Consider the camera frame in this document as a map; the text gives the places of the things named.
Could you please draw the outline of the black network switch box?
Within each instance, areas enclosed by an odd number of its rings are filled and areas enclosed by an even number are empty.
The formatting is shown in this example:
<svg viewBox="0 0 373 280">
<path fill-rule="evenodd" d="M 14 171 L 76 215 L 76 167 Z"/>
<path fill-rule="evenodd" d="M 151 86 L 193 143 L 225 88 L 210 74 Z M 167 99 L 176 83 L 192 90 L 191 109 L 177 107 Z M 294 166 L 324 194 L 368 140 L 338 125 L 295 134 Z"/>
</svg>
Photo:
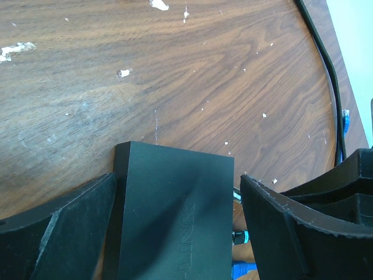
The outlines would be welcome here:
<svg viewBox="0 0 373 280">
<path fill-rule="evenodd" d="M 103 279 L 230 279 L 234 159 L 125 142 Z"/>
</svg>

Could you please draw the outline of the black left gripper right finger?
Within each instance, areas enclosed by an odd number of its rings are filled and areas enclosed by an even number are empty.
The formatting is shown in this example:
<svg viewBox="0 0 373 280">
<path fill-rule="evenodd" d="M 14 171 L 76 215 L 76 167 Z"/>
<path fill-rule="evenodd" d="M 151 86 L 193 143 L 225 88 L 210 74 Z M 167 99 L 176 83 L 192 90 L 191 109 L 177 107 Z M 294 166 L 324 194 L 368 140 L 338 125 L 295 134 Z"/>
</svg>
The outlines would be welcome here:
<svg viewBox="0 0 373 280">
<path fill-rule="evenodd" d="M 240 190 L 260 279 L 372 279 L 368 196 L 304 205 L 249 176 Z"/>
</svg>

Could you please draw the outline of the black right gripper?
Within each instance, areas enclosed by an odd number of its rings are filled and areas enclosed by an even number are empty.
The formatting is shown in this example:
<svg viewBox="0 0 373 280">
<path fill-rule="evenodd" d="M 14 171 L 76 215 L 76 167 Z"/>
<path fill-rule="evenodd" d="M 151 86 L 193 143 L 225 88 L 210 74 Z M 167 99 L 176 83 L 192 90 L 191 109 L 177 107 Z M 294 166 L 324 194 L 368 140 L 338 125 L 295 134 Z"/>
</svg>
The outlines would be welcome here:
<svg viewBox="0 0 373 280">
<path fill-rule="evenodd" d="M 334 218 L 372 226 L 372 149 L 357 149 L 325 174 L 281 194 Z"/>
</svg>

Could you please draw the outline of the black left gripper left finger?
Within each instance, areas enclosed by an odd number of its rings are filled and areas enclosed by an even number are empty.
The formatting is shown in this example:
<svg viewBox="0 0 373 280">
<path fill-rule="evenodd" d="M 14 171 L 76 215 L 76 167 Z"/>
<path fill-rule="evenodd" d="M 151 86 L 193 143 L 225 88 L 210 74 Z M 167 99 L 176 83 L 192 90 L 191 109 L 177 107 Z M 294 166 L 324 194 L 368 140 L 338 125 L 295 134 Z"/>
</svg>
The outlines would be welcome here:
<svg viewBox="0 0 373 280">
<path fill-rule="evenodd" d="M 116 189 L 108 173 L 1 220 L 1 279 L 93 279 Z"/>
</svg>

